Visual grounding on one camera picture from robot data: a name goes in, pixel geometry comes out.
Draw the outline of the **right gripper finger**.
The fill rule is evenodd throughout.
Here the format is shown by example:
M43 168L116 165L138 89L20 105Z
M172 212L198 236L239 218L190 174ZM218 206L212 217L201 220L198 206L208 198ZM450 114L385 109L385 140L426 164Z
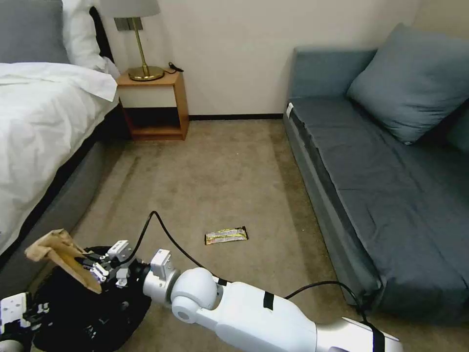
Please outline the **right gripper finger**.
M75 261L85 269L91 269L99 265L105 270L110 270L110 259L108 255L100 255L97 253L88 253L82 257L75 257Z
M102 267L95 265L89 269L92 277L98 282L101 289L110 289L116 286L117 269L112 267Z

